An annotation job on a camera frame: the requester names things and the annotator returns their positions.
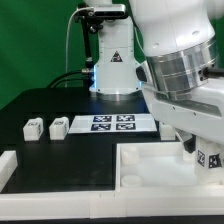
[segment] triangle symbol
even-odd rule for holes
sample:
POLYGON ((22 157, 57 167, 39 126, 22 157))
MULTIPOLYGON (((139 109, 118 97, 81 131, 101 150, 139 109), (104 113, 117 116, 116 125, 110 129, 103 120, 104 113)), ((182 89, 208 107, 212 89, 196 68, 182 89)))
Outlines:
POLYGON ((123 62, 123 60, 121 59, 120 54, 118 53, 118 51, 115 52, 113 58, 111 59, 110 62, 123 62))

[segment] small white cube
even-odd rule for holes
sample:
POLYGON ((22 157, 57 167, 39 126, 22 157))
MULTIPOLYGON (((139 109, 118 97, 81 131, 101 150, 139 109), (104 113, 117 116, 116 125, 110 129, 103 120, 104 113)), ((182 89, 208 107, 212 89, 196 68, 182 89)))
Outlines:
POLYGON ((56 118, 49 127, 51 140, 64 140, 69 131, 69 120, 67 117, 56 118))
POLYGON ((23 128, 25 141, 38 141, 44 131, 43 119, 30 119, 23 128))
POLYGON ((162 141, 172 141, 176 139, 176 132, 170 125, 166 125, 162 122, 159 123, 159 132, 162 141))

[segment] black table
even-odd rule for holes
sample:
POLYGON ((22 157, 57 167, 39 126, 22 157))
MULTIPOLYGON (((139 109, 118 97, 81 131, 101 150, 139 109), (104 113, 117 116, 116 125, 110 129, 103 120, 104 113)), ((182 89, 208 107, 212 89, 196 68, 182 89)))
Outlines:
MULTIPOLYGON (((159 133, 76 134, 68 135, 64 141, 53 142, 48 128, 55 118, 63 116, 68 117, 71 124, 76 115, 138 113, 148 113, 142 98, 125 102, 102 101, 90 98, 83 88, 23 92, 0 111, 0 154, 5 150, 16 150, 19 163, 2 193, 114 190, 116 145, 158 142, 159 133), (37 117, 44 120, 45 131, 40 141, 24 142, 24 125, 37 117)), ((44 221, 80 224, 223 222, 224 217, 220 216, 44 221)))

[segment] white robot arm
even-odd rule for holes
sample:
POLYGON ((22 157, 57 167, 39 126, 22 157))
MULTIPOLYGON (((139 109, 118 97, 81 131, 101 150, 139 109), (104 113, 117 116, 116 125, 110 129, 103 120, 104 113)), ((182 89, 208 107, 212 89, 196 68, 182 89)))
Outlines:
POLYGON ((153 87, 143 84, 150 112, 156 120, 224 144, 224 81, 203 75, 205 67, 219 66, 207 1, 130 3, 153 78, 153 87))

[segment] green wall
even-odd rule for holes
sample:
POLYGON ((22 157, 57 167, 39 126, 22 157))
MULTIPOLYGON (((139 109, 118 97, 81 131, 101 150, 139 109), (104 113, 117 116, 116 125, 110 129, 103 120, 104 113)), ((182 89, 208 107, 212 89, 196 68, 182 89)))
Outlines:
MULTIPOLYGON (((0 108, 22 91, 46 87, 65 72, 70 15, 81 0, 0 0, 0 108)), ((114 3, 125 2, 114 0, 114 3)), ((224 18, 216 24, 224 58, 224 18)), ((97 38, 91 38, 97 58, 97 38)), ((142 60, 136 49, 136 56, 142 60)), ((73 24, 69 70, 84 67, 81 25, 73 24)))

